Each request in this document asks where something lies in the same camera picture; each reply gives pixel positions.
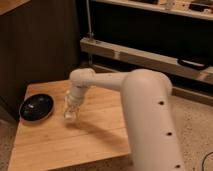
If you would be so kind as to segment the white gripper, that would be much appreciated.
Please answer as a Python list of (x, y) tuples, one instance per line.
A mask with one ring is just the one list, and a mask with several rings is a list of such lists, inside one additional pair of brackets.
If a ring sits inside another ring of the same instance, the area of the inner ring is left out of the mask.
[(69, 105), (77, 106), (75, 111), (76, 118), (80, 116), (80, 105), (84, 101), (86, 89), (84, 87), (74, 86), (67, 93), (67, 99), (64, 99), (63, 115), (66, 116)]

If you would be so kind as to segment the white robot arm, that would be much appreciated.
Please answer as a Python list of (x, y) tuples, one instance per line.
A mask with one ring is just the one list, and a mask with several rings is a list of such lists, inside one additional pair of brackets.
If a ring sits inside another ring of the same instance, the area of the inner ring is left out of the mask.
[(69, 76), (64, 117), (74, 122), (88, 89), (98, 86), (118, 91), (135, 171), (186, 171), (171, 116), (172, 83), (163, 73), (137, 69), (97, 73), (76, 69)]

